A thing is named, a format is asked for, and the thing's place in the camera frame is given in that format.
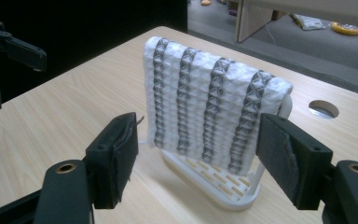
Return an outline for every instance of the table surface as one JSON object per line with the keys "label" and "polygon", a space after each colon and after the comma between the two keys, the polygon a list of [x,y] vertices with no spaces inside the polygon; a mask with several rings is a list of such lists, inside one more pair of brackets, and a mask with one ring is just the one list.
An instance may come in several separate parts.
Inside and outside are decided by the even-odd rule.
{"label": "table surface", "polygon": [[[41,188],[53,164],[82,159],[86,147],[114,117],[146,115],[143,49],[151,36],[231,58],[294,85],[289,119],[334,150],[333,164],[358,161],[358,94],[194,36],[158,27],[6,102],[0,110],[0,206]],[[339,115],[322,119],[309,104],[324,100]],[[147,120],[138,126],[145,140]],[[173,173],[160,151],[140,145],[131,182],[114,210],[94,211],[96,223],[322,223],[318,211],[297,211],[268,172],[253,206],[220,208]]]}

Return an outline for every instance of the gray stripe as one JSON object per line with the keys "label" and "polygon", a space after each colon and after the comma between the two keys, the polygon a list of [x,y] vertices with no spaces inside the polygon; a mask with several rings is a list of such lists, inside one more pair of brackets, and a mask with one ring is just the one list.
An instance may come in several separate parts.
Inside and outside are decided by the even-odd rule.
{"label": "gray stripe", "polygon": [[202,159],[211,162],[213,158],[213,137],[216,114],[220,111],[220,96],[223,94],[224,78],[232,61],[221,58],[213,67],[209,84],[208,101],[204,111]]}
{"label": "gray stripe", "polygon": [[258,112],[261,107],[261,99],[264,90],[272,79],[270,74],[258,71],[252,77],[252,81],[243,100],[243,108],[241,111],[240,122],[235,130],[230,148],[230,163],[228,170],[237,174],[241,170],[242,154],[246,150],[248,139],[255,128]]}
{"label": "gray stripe", "polygon": [[190,68],[193,63],[194,57],[197,54],[195,49],[186,49],[182,55],[180,62],[180,72],[177,90],[177,108],[178,108],[178,133],[179,140],[177,150],[180,154],[185,155],[187,153],[189,142],[188,142],[188,131],[187,131],[187,100],[190,98],[189,86],[190,83]]}
{"label": "gray stripe", "polygon": [[156,132],[154,143],[157,147],[164,148],[164,104],[162,102],[162,89],[164,88],[164,52],[170,40],[161,38],[156,45],[153,54],[154,78],[153,91],[156,110]]}

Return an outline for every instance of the quilted fabric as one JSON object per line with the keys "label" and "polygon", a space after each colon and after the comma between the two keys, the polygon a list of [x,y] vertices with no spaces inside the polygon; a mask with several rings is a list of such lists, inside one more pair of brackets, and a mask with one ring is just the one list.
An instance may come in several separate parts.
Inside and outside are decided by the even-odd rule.
{"label": "quilted fabric", "polygon": [[277,114],[291,83],[244,63],[162,37],[145,44],[151,147],[245,175],[260,113]]}

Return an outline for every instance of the yellow object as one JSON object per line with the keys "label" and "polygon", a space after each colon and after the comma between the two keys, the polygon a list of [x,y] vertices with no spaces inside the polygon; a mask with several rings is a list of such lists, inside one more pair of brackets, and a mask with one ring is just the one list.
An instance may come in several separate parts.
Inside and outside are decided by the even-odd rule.
{"label": "yellow object", "polygon": [[342,35],[358,35],[358,26],[331,22],[331,28]]}
{"label": "yellow object", "polygon": [[210,0],[201,0],[202,6],[209,6],[212,2]]}

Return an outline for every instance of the plastic base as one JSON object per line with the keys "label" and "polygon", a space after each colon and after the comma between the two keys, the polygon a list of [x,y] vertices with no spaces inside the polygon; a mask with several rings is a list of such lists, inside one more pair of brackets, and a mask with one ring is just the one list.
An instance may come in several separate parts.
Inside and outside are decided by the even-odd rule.
{"label": "plastic base", "polygon": [[250,193],[253,174],[247,176],[232,175],[229,172],[162,149],[163,159],[195,184],[208,197],[221,207],[240,211],[250,207],[260,191],[257,185],[255,192]]}

